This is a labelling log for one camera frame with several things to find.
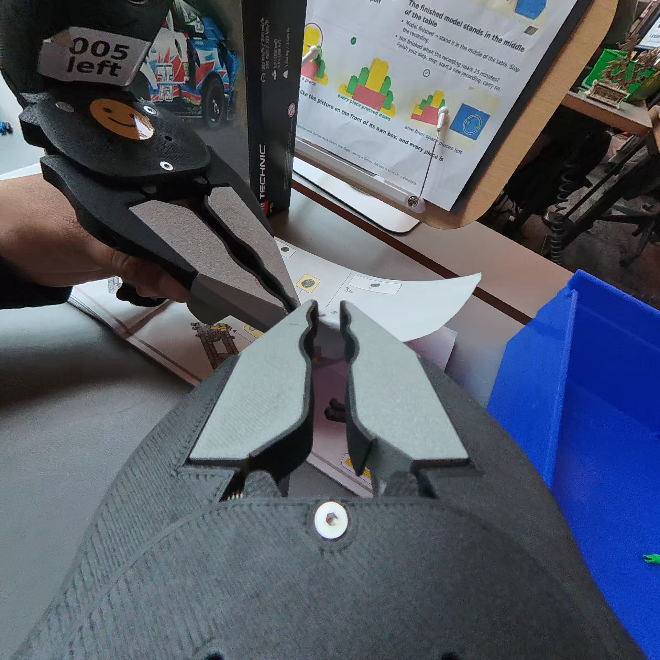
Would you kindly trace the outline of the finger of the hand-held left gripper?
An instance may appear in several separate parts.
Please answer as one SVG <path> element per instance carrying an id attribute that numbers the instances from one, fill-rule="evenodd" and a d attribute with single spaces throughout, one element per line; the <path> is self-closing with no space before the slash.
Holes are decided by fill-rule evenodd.
<path id="1" fill-rule="evenodd" d="M 266 332 L 287 315 L 283 302 L 238 264 L 193 210 L 146 201 L 131 212 L 195 270 L 187 307 L 200 322 L 211 325 L 232 316 Z"/>
<path id="2" fill-rule="evenodd" d="M 287 311 L 299 306 L 298 294 L 265 217 L 255 214 L 233 188 L 214 188 L 205 207 L 219 223 L 232 256 Z"/>

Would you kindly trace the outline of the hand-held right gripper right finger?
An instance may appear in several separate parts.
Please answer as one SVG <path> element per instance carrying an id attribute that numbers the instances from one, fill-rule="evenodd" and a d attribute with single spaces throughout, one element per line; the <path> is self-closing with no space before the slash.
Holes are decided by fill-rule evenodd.
<path id="1" fill-rule="evenodd" d="M 465 467 L 470 457 L 417 354 L 351 302 L 342 302 L 348 366 L 345 416 L 356 475 L 372 495 L 396 473 Z"/>

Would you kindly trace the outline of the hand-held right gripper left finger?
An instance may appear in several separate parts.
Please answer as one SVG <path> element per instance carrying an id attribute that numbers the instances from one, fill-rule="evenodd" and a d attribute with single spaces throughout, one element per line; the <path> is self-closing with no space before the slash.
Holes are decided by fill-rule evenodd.
<path id="1" fill-rule="evenodd" d="M 312 359 L 318 302 L 307 301 L 244 349 L 189 453 L 193 465 L 286 479 L 313 442 Z"/>

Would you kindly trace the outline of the lego instruction booklet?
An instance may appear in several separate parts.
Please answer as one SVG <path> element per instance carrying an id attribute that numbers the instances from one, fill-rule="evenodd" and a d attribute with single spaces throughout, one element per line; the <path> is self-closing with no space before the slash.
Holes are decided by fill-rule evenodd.
<path id="1" fill-rule="evenodd" d="M 457 280 L 382 278 L 337 265 L 280 239 L 276 244 L 299 301 L 314 299 L 319 304 L 313 361 L 315 430 L 308 462 L 352 493 L 370 497 L 370 472 L 365 469 L 363 474 L 355 474 L 338 413 L 330 410 L 331 417 L 326 417 L 331 400 L 342 402 L 346 387 L 340 303 L 352 302 L 396 339 L 444 370 L 457 336 L 446 323 L 469 300 L 481 274 Z M 120 285 L 118 277 L 78 285 L 69 302 L 192 385 L 201 383 L 228 357 L 261 336 L 255 327 L 233 316 L 201 323 L 186 305 L 177 302 L 139 308 L 119 300 Z"/>

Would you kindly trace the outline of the person's left hand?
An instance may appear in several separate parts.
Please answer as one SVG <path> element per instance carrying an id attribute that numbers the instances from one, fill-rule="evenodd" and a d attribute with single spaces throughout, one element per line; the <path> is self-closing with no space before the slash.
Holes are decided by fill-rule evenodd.
<path id="1" fill-rule="evenodd" d="M 1 181 L 1 256 L 37 285 L 70 288 L 118 276 L 147 298 L 189 299 L 160 266 L 88 234 L 64 195 L 41 175 Z"/>

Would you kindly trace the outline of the black box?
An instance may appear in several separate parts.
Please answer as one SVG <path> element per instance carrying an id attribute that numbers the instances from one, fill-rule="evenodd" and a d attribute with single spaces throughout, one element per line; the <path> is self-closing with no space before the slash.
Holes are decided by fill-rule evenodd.
<path id="1" fill-rule="evenodd" d="M 249 184 L 288 210 L 306 1 L 170 1 L 133 82 Z"/>

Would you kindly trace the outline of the white tray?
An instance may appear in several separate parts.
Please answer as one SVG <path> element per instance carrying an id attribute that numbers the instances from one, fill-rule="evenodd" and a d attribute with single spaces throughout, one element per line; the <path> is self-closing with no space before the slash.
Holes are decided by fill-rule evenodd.
<path id="1" fill-rule="evenodd" d="M 407 234 L 420 221 L 306 161 L 294 157 L 293 171 L 316 186 L 334 201 L 368 219 L 372 224 L 393 234 Z"/>

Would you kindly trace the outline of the blue plastic storage bin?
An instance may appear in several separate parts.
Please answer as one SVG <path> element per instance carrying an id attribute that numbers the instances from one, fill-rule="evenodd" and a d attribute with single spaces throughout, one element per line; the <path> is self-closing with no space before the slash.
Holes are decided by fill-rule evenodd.
<path id="1" fill-rule="evenodd" d="M 578 270 L 507 343 L 487 407 L 556 498 L 593 579 L 659 658 L 659 311 Z"/>

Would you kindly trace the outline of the cluttered wooden workbench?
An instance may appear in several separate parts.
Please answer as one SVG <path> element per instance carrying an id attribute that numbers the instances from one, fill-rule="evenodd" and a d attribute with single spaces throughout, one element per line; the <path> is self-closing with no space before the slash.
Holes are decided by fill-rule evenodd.
<path id="1" fill-rule="evenodd" d="M 646 136 L 657 122 L 650 110 L 651 97 L 659 91 L 659 28 L 643 37 L 629 37 L 623 47 L 605 48 L 595 64 L 578 79 L 561 107 L 609 128 Z"/>

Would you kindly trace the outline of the black metal table frame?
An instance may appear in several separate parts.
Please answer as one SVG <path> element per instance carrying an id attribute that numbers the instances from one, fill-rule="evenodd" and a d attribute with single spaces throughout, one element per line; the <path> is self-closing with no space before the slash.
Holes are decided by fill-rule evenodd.
<path id="1" fill-rule="evenodd" d="M 650 131 L 625 142 L 591 181 L 587 165 L 595 164 L 596 142 L 605 137 L 604 131 L 592 132 L 581 145 L 551 154 L 544 169 L 540 159 L 524 167 L 483 217 L 486 224 L 518 238 L 538 216 L 548 232 L 540 253 L 558 265 L 566 249 L 598 222 L 628 226 L 638 243 L 620 264 L 637 261 L 645 247 L 659 243 L 659 107 L 652 108 Z"/>

